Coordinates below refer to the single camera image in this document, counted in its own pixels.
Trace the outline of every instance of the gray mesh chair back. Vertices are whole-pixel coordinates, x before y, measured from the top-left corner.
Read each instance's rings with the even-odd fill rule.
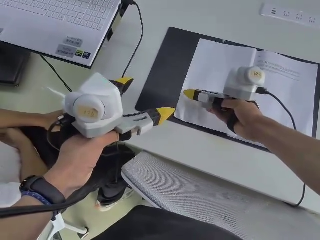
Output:
[[[244,240],[320,240],[311,213],[147,152],[124,165],[122,176],[153,205]]]

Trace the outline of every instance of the laptop keyboard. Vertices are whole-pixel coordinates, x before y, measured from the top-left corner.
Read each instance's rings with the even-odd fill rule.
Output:
[[[21,9],[80,25],[102,30],[116,0],[0,0],[0,6]]]

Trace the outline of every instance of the power strip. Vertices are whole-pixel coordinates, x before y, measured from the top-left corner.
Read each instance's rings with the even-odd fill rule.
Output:
[[[262,5],[260,15],[284,20],[287,22],[293,22],[308,27],[320,28],[320,16],[312,15],[304,11],[279,7],[269,3],[264,3]]]

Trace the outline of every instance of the yellow label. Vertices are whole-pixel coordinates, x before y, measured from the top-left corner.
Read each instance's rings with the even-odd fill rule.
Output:
[[[98,111],[89,106],[78,106],[77,113],[80,117],[85,117],[90,119],[98,118]]]
[[[251,77],[260,77],[261,78],[261,72],[260,71],[252,71]]]

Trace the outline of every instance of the blue watch strap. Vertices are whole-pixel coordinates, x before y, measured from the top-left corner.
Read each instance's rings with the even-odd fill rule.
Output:
[[[43,196],[41,196],[39,193],[33,192],[33,191],[21,191],[21,196],[29,196],[37,199],[44,205],[52,205],[47,199],[45,199]],[[59,214],[59,211],[53,211],[53,217],[51,218],[51,221],[56,220],[56,216]]]

